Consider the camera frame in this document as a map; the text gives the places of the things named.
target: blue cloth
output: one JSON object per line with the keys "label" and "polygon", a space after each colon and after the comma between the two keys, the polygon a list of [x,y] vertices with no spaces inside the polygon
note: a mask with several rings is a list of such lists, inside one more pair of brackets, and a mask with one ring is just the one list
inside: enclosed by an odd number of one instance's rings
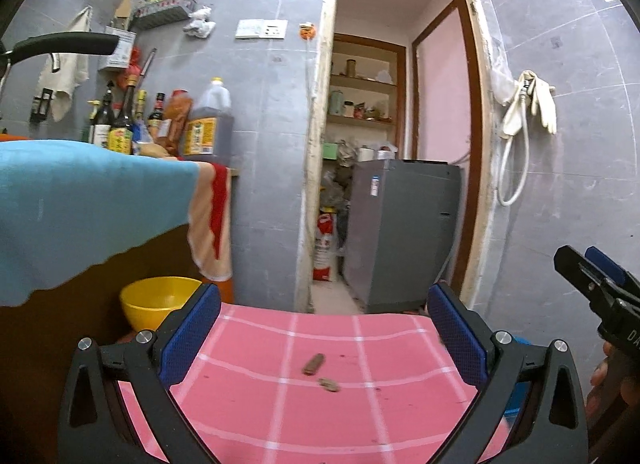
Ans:
{"label": "blue cloth", "polygon": [[197,177],[83,142],[0,142],[0,305],[186,224]]}

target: yellow label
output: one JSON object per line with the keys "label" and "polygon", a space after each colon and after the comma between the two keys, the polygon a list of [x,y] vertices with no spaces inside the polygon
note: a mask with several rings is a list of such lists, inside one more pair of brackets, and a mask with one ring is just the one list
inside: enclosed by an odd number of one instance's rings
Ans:
{"label": "yellow label", "polygon": [[216,140],[216,118],[201,118],[189,122],[185,154],[213,154]]}
{"label": "yellow label", "polygon": [[107,148],[112,152],[129,155],[131,153],[131,137],[133,134],[126,128],[114,128],[109,132]]}

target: red and white bag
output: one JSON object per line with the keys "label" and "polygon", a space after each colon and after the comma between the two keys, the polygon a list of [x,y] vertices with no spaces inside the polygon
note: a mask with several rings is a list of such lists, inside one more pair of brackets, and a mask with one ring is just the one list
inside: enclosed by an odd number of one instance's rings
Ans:
{"label": "red and white bag", "polygon": [[334,213],[320,213],[316,226],[316,249],[314,252],[314,280],[334,282],[337,270],[337,231]]}

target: yellow bowl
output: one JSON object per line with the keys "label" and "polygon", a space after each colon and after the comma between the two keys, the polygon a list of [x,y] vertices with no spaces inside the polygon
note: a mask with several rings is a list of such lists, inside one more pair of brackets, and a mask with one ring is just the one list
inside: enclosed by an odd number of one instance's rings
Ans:
{"label": "yellow bowl", "polygon": [[156,330],[172,310],[187,303],[200,283],[181,276],[133,282],[120,292],[122,310],[134,330]]}

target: blue gripper pad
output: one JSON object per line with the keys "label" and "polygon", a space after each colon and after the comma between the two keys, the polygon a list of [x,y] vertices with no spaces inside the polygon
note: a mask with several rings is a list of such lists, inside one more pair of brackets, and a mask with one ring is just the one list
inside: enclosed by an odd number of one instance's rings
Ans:
{"label": "blue gripper pad", "polygon": [[626,284],[626,272],[598,248],[591,246],[584,252],[584,257],[604,272],[616,285]]}
{"label": "blue gripper pad", "polygon": [[[196,290],[196,293],[204,285],[206,284],[201,285]],[[174,322],[177,319],[179,320],[180,314],[184,316],[185,309],[191,306],[182,322],[177,326],[173,326],[175,329],[173,335],[160,350],[158,377],[165,388],[172,384],[180,383],[187,375],[187,371],[220,314],[222,302],[218,288],[213,284],[206,285],[206,287],[206,290],[204,290],[195,304],[191,304],[190,299],[182,309],[172,312],[158,328],[158,341],[162,341],[161,333],[166,326],[165,323],[168,323],[166,330],[170,330],[172,327],[171,320]]]}
{"label": "blue gripper pad", "polygon": [[488,379],[486,351],[439,284],[429,289],[427,308],[460,377],[480,389]]}

